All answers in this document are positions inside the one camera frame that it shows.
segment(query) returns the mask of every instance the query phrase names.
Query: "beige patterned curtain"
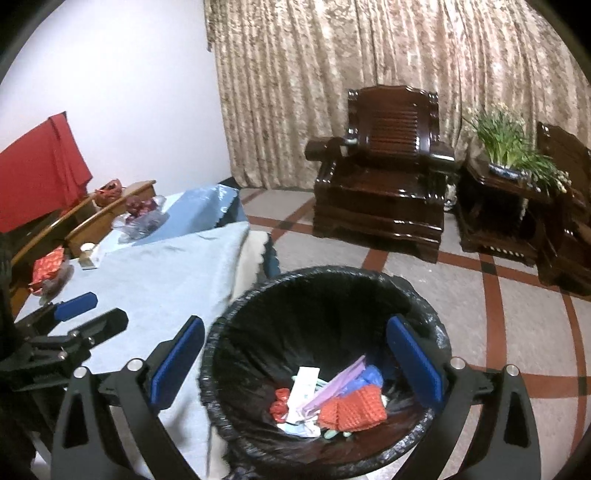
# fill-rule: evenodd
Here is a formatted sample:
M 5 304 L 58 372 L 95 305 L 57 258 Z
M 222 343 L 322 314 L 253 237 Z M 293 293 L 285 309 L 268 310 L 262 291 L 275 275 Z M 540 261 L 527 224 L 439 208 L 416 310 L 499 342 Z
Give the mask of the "beige patterned curtain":
M 311 188 L 313 136 L 343 135 L 346 89 L 439 93 L 442 139 L 463 160 L 462 111 L 502 102 L 591 146 L 591 87 L 525 0 L 205 0 L 232 173 Z

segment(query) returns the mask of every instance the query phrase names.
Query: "wooden armchair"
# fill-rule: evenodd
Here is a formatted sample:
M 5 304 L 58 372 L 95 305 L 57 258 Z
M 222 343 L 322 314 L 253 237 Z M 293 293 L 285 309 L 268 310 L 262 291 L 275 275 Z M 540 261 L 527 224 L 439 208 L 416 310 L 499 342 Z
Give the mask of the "wooden armchair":
M 591 151 L 560 127 L 538 122 L 538 150 L 569 173 L 567 193 L 556 197 L 544 214 L 546 242 L 538 258 L 545 284 L 560 282 L 591 293 Z
M 453 150 L 439 141 L 437 94 L 408 86 L 349 90 L 344 138 L 314 138 L 306 158 L 321 161 L 314 185 L 314 234 L 353 231 L 410 241 L 437 261 L 446 178 Z

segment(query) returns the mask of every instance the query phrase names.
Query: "green leaves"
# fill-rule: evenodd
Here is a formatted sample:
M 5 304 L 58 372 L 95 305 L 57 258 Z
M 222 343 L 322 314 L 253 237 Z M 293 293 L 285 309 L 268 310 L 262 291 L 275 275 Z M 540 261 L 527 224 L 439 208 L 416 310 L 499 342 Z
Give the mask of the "green leaves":
M 568 173 L 558 170 L 550 157 L 529 145 L 523 119 L 505 105 L 493 107 L 489 112 L 469 111 L 463 118 L 482 141 L 492 163 L 523 172 L 541 189 L 566 191 L 570 185 Z

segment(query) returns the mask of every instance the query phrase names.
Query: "potted plant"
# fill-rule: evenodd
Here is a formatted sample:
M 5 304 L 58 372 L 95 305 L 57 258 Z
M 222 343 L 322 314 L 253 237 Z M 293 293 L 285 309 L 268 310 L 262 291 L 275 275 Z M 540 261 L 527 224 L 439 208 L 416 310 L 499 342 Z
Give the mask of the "potted plant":
M 538 192 L 566 192 L 569 174 L 559 170 L 552 159 L 542 155 L 528 142 L 524 121 L 505 105 L 487 111 L 469 111 L 464 120 L 473 128 L 484 146 L 484 158 L 494 174 L 524 181 Z

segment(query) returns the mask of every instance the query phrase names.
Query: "black garbage bag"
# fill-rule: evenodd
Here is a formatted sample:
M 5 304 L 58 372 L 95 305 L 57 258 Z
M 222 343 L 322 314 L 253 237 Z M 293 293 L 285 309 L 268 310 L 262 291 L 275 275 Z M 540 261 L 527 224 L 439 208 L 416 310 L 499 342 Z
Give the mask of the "black garbage bag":
M 275 390 L 291 388 L 300 366 L 319 367 L 320 378 L 328 381 L 363 354 L 389 353 L 385 327 L 394 314 L 403 314 L 451 358 L 437 314 L 400 277 L 349 267 L 305 268 L 237 299 L 210 330 L 199 378 L 202 403 L 235 465 L 252 465 L 267 479 L 340 479 L 374 471 L 408 452 L 434 413 L 418 403 L 401 374 L 382 390 L 391 398 L 388 419 L 347 439 L 290 436 L 269 413 Z

